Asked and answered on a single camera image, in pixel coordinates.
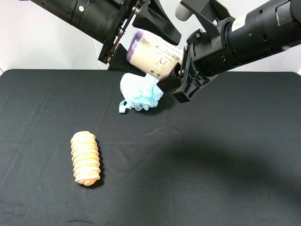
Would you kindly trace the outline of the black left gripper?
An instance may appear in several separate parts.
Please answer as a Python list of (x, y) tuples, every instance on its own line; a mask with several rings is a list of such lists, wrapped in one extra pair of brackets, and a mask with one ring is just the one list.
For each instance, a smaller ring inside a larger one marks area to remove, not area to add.
[(145, 72), (127, 61), (127, 50), (118, 44), (132, 18), (135, 28), (149, 31), (172, 45), (180, 43), (182, 35), (169, 20), (159, 0), (121, 0), (120, 8), (109, 18), (106, 36), (98, 60), (110, 64), (111, 72), (124, 72), (144, 77)]

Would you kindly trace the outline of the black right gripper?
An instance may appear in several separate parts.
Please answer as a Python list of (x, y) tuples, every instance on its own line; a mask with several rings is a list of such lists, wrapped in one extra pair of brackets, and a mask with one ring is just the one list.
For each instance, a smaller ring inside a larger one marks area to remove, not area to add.
[(157, 83), (163, 92), (172, 92), (180, 103), (191, 101), (214, 76), (238, 65), (228, 38), (228, 30), (235, 18), (197, 18), (205, 31), (198, 30), (189, 36), (188, 52), (184, 54), (182, 65), (177, 63), (171, 72)]

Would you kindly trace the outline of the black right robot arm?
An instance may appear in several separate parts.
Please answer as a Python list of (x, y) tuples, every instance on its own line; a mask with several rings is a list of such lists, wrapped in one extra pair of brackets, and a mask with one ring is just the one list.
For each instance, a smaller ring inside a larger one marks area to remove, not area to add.
[(158, 87), (181, 103), (217, 75), (301, 43), (298, 0), (270, 0), (239, 18), (216, 0), (182, 0), (180, 6), (197, 17), (202, 29), (187, 38), (182, 62)]

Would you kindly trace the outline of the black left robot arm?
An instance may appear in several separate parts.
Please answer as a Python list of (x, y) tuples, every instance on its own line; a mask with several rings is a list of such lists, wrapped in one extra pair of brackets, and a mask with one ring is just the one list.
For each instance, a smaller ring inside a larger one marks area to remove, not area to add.
[(102, 43), (98, 60), (112, 72), (145, 73), (131, 65), (120, 44), (129, 24), (147, 30), (173, 45), (181, 34), (158, 0), (32, 0), (33, 3)]

